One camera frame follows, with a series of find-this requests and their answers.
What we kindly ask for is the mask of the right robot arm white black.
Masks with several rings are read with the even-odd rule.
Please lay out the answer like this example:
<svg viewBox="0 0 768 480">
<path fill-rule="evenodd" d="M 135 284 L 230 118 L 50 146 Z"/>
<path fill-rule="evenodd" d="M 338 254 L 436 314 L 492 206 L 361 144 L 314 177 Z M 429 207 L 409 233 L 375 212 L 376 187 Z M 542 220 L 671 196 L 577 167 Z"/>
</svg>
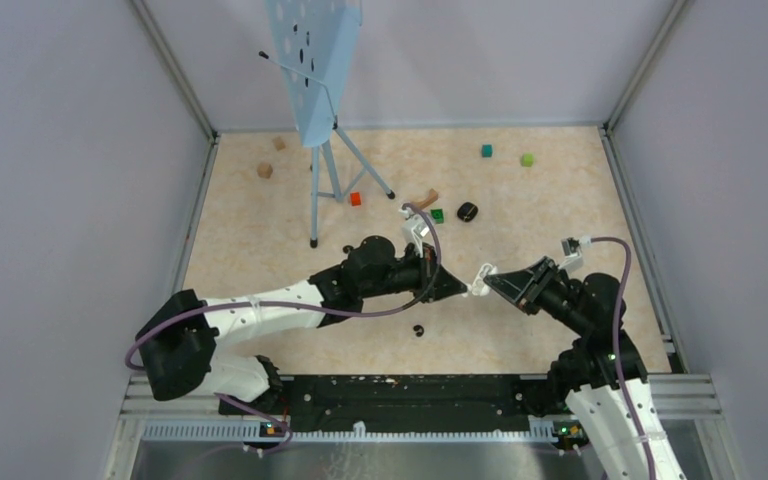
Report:
<svg viewBox="0 0 768 480">
<path fill-rule="evenodd" d="M 545 313 L 576 334 L 543 384 L 522 395 L 535 417 L 573 415 L 611 479 L 684 479 L 654 405 L 648 372 L 622 328 L 617 278 L 571 278 L 549 258 L 523 270 L 483 276 L 483 289 L 526 315 Z"/>
</svg>

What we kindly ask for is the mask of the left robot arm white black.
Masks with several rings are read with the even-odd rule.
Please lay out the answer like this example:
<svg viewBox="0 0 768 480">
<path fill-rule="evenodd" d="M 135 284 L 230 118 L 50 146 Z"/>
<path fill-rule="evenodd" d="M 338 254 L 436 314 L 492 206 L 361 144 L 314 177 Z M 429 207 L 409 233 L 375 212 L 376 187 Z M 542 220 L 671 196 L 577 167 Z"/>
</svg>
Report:
<svg viewBox="0 0 768 480">
<path fill-rule="evenodd" d="M 279 404 L 278 370 L 265 356 L 239 357 L 233 346 L 294 329 L 316 329 L 363 317 L 365 300 L 409 292 L 412 303 L 462 295 L 468 287 L 427 243 L 402 256 L 381 236 L 350 247 L 339 264 L 282 289 L 239 299 L 174 293 L 135 337 L 135 352 L 159 402 L 189 394 L 232 396 L 257 413 Z"/>
</svg>

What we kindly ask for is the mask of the green lego brick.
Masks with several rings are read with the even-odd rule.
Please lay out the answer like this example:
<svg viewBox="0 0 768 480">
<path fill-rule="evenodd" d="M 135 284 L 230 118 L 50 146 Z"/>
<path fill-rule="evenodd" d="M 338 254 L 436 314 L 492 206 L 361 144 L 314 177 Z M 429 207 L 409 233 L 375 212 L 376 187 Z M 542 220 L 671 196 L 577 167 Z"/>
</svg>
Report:
<svg viewBox="0 0 768 480">
<path fill-rule="evenodd" d="M 436 224 L 442 224 L 445 221 L 444 212 L 442 209 L 432 209 L 430 213 Z"/>
</svg>

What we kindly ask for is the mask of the aluminium rail frame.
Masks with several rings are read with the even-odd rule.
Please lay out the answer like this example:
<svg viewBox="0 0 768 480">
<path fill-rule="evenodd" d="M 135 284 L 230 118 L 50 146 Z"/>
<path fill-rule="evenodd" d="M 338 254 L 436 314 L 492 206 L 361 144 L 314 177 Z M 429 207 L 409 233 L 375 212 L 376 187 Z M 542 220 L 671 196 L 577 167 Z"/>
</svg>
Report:
<svg viewBox="0 0 768 480">
<path fill-rule="evenodd" d="M 154 400 L 142 375 L 132 377 L 105 467 L 129 478 L 142 441 L 205 441 L 233 447 L 278 443 L 284 422 L 292 444 L 511 443 L 539 453 L 582 454 L 587 434 L 565 408 L 532 415 L 526 398 L 539 375 L 298 375 L 266 416 L 248 414 L 212 395 Z"/>
</svg>

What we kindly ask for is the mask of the small wooden cube far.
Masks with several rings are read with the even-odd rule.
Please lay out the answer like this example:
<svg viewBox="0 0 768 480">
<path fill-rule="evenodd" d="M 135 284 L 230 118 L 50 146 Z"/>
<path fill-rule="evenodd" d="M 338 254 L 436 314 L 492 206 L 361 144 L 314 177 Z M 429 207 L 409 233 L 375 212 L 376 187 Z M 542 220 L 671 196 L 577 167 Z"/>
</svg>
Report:
<svg viewBox="0 0 768 480">
<path fill-rule="evenodd" d="M 274 137 L 272 139 L 272 144 L 276 151 L 281 151 L 286 148 L 286 143 L 284 142 L 282 137 Z"/>
</svg>

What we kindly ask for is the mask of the wooden cube near stand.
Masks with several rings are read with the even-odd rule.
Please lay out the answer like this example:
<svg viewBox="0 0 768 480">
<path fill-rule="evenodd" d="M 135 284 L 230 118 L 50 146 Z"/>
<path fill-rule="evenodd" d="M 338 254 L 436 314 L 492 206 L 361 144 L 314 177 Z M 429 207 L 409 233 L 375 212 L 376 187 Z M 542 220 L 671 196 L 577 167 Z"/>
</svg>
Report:
<svg viewBox="0 0 768 480">
<path fill-rule="evenodd" d="M 262 179 L 270 179 L 273 175 L 274 169 L 271 163 L 261 162 L 257 166 L 257 175 Z"/>
</svg>

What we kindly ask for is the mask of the light blue music stand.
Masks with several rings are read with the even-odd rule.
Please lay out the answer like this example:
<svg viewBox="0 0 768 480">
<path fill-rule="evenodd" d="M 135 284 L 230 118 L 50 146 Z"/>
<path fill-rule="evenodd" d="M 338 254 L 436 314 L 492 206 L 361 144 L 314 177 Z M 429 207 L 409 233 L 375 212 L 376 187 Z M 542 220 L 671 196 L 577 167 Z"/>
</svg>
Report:
<svg viewBox="0 0 768 480">
<path fill-rule="evenodd" d="M 361 27 L 361 1 L 266 1 L 274 51 L 260 58 L 280 68 L 294 126 L 302 147 L 311 155 L 311 227 L 309 245 L 319 243 L 318 204 L 321 198 L 342 202 L 368 175 L 387 198 L 395 193 L 342 128 L 340 104 Z M 340 185 L 331 145 L 336 135 L 360 164 L 346 187 Z"/>
</svg>

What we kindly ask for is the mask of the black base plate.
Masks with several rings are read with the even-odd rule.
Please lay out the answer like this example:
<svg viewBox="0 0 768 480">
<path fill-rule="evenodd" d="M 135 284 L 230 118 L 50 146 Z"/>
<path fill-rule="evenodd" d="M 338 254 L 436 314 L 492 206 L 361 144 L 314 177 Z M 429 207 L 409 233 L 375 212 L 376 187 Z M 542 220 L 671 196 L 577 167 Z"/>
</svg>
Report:
<svg viewBox="0 0 768 480">
<path fill-rule="evenodd" d="M 518 432 L 569 412 L 545 376 L 518 374 L 297 375 L 253 406 L 302 433 Z"/>
</svg>

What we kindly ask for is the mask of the black earbud charging case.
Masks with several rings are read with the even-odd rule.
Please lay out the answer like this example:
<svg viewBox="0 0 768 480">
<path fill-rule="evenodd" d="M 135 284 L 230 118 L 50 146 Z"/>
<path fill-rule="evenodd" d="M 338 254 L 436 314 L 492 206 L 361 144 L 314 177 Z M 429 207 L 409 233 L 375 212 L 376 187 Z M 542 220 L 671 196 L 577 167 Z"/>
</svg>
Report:
<svg viewBox="0 0 768 480">
<path fill-rule="evenodd" d="M 479 208 L 472 202 L 464 202 L 459 206 L 456 216 L 464 223 L 472 222 L 478 215 Z"/>
</svg>

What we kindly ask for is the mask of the white charging case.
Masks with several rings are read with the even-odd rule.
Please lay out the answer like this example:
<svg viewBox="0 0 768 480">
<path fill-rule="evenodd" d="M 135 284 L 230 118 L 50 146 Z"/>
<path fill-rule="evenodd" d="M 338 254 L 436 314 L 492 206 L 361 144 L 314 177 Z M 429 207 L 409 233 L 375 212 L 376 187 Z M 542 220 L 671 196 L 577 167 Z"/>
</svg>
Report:
<svg viewBox="0 0 768 480">
<path fill-rule="evenodd" d="M 473 282 L 468 285 L 467 291 L 462 294 L 464 298 L 469 296 L 483 297 L 490 293 L 491 288 L 486 284 L 485 279 L 489 275 L 498 273 L 498 267 L 490 263 L 484 263 L 479 268 Z"/>
</svg>

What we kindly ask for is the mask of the lime green cube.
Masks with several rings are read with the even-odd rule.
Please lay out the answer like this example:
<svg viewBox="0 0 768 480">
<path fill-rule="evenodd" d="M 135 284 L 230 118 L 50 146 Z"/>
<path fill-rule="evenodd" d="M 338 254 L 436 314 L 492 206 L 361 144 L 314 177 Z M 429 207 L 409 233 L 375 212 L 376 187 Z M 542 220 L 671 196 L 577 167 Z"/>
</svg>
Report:
<svg viewBox="0 0 768 480">
<path fill-rule="evenodd" d="M 526 168 L 532 167 L 534 165 L 534 163 L 535 163 L 535 157 L 531 153 L 523 154 L 521 159 L 520 159 L 520 164 L 523 167 L 526 167 Z"/>
</svg>

